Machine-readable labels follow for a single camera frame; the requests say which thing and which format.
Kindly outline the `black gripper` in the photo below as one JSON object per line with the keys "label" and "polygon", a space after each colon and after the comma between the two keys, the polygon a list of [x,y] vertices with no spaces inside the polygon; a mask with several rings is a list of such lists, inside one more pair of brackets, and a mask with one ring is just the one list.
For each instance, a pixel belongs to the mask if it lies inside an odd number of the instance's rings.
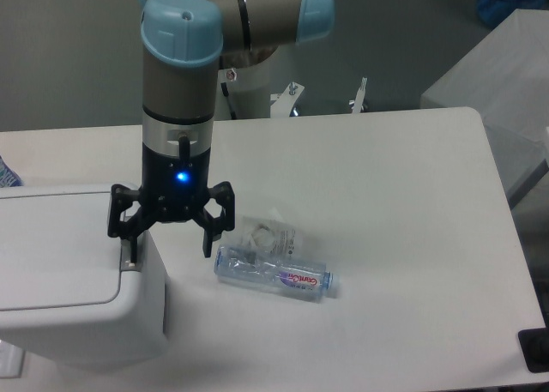
{"label": "black gripper", "polygon": [[[210,152],[193,155],[187,135],[178,136],[176,154],[158,154],[142,147],[142,185],[132,190],[122,184],[111,187],[107,235],[130,244],[130,262],[138,261],[137,239],[154,223],[193,220],[203,229],[202,252],[212,254],[213,242],[223,232],[235,228],[235,194],[232,185],[223,181],[208,188]],[[214,217],[205,205],[214,199],[220,214]],[[137,202],[139,208],[129,218],[123,214]]]}

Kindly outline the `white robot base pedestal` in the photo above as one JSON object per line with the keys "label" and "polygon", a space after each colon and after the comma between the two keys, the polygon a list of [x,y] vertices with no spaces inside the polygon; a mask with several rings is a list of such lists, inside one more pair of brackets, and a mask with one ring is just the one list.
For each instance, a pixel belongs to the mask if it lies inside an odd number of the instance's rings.
{"label": "white robot base pedestal", "polygon": [[270,117],[271,66],[277,51],[274,46],[220,57],[216,121]]}

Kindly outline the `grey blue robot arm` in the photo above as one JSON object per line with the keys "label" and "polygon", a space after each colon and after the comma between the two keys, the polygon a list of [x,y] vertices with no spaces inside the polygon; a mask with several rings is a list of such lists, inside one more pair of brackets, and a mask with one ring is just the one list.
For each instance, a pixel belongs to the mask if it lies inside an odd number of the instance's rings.
{"label": "grey blue robot arm", "polygon": [[225,54],[326,37],[335,0],[146,0],[142,9],[142,181],[115,184],[107,233],[127,265],[156,223],[194,221],[202,250],[235,227],[228,182],[208,185],[216,88]]}

